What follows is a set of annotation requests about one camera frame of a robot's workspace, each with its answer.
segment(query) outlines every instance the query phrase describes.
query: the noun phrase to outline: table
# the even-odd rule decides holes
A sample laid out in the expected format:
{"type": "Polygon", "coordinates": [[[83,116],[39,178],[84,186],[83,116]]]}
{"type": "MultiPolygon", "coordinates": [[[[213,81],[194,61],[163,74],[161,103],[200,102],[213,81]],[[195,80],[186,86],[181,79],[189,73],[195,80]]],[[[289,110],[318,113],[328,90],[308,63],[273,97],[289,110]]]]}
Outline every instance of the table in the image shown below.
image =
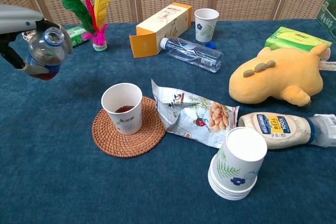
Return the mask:
{"type": "MultiPolygon", "coordinates": [[[[209,186],[217,149],[166,134],[148,153],[117,158],[92,140],[100,98],[119,82],[153,97],[151,79],[225,105],[239,116],[269,111],[297,116],[335,113],[335,72],[322,71],[324,89],[299,108],[268,99],[244,105],[228,95],[231,73],[255,57],[279,26],[330,40],[316,20],[218,22],[214,41],[224,58],[218,73],[164,52],[134,59],[134,23],[111,24],[108,50],[90,42],[74,49],[59,74],[44,82],[2,60],[0,72],[0,223],[335,223],[336,148],[297,146],[269,151],[258,181],[243,200],[229,201],[209,186]]],[[[195,40],[194,24],[182,38],[195,40]]],[[[336,61],[336,46],[331,61],[336,61]]],[[[18,36],[13,48],[25,57],[18,36]]]]}

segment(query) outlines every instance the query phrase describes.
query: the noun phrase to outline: pink feather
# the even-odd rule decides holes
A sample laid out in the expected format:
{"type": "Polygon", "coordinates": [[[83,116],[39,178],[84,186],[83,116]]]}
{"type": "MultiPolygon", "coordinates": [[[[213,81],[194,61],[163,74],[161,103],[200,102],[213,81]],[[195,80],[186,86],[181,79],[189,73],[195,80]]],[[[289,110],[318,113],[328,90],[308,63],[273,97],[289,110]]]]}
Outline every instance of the pink feather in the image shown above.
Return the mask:
{"type": "Polygon", "coordinates": [[[97,24],[96,24],[96,17],[94,16],[94,11],[95,10],[93,9],[93,5],[91,4],[91,0],[85,0],[85,2],[86,2],[86,6],[88,8],[89,14],[92,18],[93,28],[97,32],[98,29],[97,29],[97,24]]]}
{"type": "Polygon", "coordinates": [[[82,39],[90,39],[92,43],[98,46],[103,46],[106,42],[105,30],[108,28],[108,26],[108,24],[103,25],[103,27],[98,32],[96,32],[96,34],[91,34],[89,32],[83,33],[82,39]]]}

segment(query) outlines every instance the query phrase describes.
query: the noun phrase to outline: mayonnaise bottle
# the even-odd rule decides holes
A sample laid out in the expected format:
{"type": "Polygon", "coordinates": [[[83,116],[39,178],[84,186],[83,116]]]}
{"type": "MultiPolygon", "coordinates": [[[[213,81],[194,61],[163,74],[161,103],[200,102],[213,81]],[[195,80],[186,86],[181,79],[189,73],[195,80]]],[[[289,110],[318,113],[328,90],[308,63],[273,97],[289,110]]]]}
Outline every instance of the mayonnaise bottle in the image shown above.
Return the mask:
{"type": "Polygon", "coordinates": [[[238,126],[259,132],[269,150],[300,144],[336,147],[336,116],[333,114],[301,118],[295,115],[256,112],[241,116],[238,126]]]}

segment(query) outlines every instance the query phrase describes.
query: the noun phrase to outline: green feather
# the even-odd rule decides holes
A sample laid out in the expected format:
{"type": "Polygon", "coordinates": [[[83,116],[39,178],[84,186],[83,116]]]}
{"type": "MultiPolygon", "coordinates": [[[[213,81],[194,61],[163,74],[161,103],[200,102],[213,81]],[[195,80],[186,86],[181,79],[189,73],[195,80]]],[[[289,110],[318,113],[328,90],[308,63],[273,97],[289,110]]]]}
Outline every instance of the green feather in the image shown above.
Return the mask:
{"type": "Polygon", "coordinates": [[[86,31],[94,34],[92,18],[88,9],[81,0],[61,0],[65,9],[72,11],[76,14],[77,18],[82,22],[86,31]]]}

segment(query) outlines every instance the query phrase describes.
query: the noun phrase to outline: paper cup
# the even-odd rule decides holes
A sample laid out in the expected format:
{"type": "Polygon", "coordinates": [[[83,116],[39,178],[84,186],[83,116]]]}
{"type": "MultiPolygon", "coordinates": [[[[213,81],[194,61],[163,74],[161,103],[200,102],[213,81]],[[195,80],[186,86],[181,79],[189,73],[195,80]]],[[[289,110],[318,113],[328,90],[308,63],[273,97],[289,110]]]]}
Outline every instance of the paper cup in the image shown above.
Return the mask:
{"type": "Polygon", "coordinates": [[[247,127],[230,130],[209,167],[212,189],[230,200],[246,197],[257,181],[266,153],[265,139],[257,131],[247,127]]]}
{"type": "Polygon", "coordinates": [[[124,135],[134,134],[141,128],[141,101],[141,89],[131,83],[113,85],[101,97],[103,109],[108,113],[117,130],[124,135]],[[125,112],[116,113],[118,109],[125,106],[134,107],[125,112]]]}
{"type": "Polygon", "coordinates": [[[219,13],[216,10],[203,8],[195,11],[196,40],[209,42],[214,34],[219,13]]]}

